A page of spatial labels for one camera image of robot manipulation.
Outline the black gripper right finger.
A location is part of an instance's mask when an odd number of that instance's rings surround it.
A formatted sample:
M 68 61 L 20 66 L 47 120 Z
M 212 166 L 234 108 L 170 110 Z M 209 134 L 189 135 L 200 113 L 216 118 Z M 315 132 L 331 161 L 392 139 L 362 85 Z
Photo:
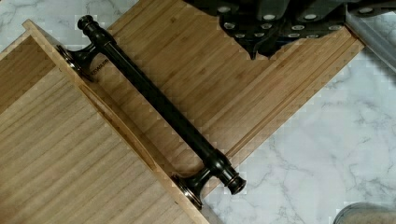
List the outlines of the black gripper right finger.
M 346 14 L 367 18 L 395 9 L 395 0 L 257 0 L 257 18 L 270 25 L 258 52 L 274 55 L 298 38 L 319 38 L 341 29 Z

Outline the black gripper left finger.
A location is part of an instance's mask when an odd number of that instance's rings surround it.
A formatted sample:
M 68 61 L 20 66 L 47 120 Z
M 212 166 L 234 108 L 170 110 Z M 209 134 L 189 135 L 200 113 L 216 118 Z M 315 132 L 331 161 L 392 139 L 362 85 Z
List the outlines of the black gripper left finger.
M 255 60 L 258 54 L 271 58 L 288 43 L 280 33 L 286 24 L 289 0 L 184 0 L 218 17 L 219 26 Z

